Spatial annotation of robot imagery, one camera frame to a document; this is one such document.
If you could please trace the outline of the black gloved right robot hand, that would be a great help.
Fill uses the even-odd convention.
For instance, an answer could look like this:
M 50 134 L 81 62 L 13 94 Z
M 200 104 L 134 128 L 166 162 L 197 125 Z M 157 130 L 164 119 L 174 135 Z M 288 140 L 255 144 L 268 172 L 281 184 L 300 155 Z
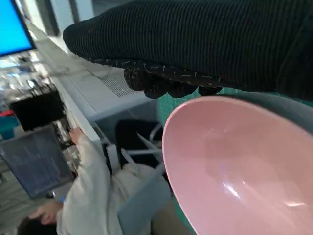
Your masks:
M 150 99 L 223 88 L 313 99 L 310 0 L 137 0 L 68 26 L 63 40 Z

